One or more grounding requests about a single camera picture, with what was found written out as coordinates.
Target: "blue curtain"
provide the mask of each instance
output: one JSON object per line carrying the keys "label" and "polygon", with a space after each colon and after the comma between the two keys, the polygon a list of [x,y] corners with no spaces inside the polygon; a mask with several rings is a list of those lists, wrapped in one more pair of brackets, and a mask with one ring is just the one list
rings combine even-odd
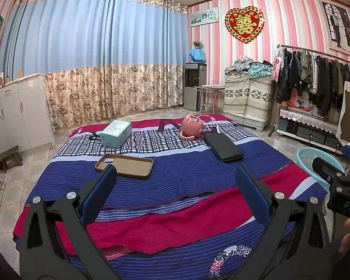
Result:
{"label": "blue curtain", "polygon": [[184,65],[188,16],[128,0],[37,0],[11,10],[0,72],[11,80],[81,67]]}

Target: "brown phone case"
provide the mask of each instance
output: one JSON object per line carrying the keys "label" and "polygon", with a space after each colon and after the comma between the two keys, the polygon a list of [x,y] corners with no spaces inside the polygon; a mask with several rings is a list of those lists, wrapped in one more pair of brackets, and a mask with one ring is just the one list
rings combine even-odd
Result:
{"label": "brown phone case", "polygon": [[[107,158],[113,158],[113,162],[104,162]],[[149,158],[138,158],[131,156],[122,156],[119,154],[105,154],[96,163],[95,168],[101,172],[107,165],[113,165],[117,173],[122,177],[135,179],[148,179],[153,169],[154,161]]]}

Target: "white lace cloth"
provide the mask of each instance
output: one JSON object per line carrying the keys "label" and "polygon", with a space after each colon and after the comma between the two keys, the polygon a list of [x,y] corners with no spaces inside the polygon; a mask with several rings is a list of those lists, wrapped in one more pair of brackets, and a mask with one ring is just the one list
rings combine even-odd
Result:
{"label": "white lace cloth", "polygon": [[306,116],[300,113],[290,112],[289,110],[280,109],[280,117],[287,118],[289,120],[301,122],[303,124],[311,125],[312,127],[319,128],[323,131],[327,131],[333,134],[337,132],[337,126],[328,122]]}

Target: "silver screw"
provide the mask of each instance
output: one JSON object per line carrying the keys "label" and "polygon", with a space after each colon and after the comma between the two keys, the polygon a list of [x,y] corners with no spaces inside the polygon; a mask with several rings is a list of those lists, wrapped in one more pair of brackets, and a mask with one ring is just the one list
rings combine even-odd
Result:
{"label": "silver screw", "polygon": [[71,200],[71,199],[74,199],[76,196],[77,196],[76,192],[68,192],[66,195],[66,198]]}
{"label": "silver screw", "polygon": [[34,197],[34,199],[32,200],[32,203],[36,204],[39,203],[41,200],[41,198],[39,196]]}
{"label": "silver screw", "polygon": [[285,195],[282,192],[276,192],[275,193],[275,198],[283,200],[285,198]]}
{"label": "silver screw", "polygon": [[311,197],[311,198],[310,198],[310,202],[311,202],[312,204],[317,204],[319,201],[318,201],[317,198]]}

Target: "blue gripper pad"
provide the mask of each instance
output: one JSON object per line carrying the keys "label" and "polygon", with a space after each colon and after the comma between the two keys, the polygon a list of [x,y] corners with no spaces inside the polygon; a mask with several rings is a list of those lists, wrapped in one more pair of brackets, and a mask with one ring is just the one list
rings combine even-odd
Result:
{"label": "blue gripper pad", "polygon": [[[235,181],[256,221],[268,228],[271,223],[271,203],[267,200],[267,195],[272,194],[270,188],[264,182],[254,179],[242,164],[235,171]],[[266,197],[257,184],[266,193]]]}
{"label": "blue gripper pad", "polygon": [[117,169],[108,165],[97,179],[97,183],[82,203],[80,222],[86,226],[93,223],[106,199],[117,183]]}

